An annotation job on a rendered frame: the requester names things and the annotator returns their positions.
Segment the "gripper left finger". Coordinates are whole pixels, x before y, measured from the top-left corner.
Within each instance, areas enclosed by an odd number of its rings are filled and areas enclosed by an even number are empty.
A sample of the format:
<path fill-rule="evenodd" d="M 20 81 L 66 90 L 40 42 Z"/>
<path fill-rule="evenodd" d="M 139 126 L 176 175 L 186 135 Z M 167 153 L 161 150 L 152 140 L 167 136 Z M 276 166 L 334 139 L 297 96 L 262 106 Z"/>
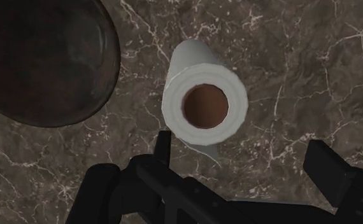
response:
<path fill-rule="evenodd" d="M 148 224 L 250 224 L 250 219 L 194 178 L 169 168 L 172 133 L 162 130 L 154 152 L 125 169 L 96 164 L 83 177 L 65 224 L 119 224 L 138 213 Z"/>

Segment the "white paper towel roll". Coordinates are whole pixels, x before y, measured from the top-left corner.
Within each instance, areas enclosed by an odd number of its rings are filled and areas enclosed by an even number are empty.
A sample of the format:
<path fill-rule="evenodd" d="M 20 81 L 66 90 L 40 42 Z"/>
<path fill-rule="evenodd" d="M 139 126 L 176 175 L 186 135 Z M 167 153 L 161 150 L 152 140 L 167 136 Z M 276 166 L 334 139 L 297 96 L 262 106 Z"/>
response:
<path fill-rule="evenodd" d="M 218 161 L 218 145 L 233 136 L 248 111 L 244 84 L 197 39 L 174 49 L 162 94 L 167 127 L 188 148 Z"/>

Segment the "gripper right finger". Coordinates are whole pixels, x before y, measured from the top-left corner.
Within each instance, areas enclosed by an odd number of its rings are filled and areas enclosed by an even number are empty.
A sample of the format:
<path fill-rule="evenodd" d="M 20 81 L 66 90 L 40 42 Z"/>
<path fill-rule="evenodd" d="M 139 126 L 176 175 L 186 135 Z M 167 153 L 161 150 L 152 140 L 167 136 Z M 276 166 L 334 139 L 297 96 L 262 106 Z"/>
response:
<path fill-rule="evenodd" d="M 337 209 L 337 224 L 363 224 L 363 169 L 349 165 L 322 140 L 312 139 L 303 168 L 315 186 Z"/>

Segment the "dark round bowl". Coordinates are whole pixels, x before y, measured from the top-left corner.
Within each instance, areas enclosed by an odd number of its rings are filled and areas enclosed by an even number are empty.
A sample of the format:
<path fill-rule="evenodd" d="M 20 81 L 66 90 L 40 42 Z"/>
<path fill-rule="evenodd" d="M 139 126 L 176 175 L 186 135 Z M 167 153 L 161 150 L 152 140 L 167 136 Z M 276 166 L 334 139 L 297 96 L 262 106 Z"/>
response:
<path fill-rule="evenodd" d="M 120 42 L 101 0 L 0 0 L 0 114 L 63 127 L 96 114 L 120 72 Z"/>

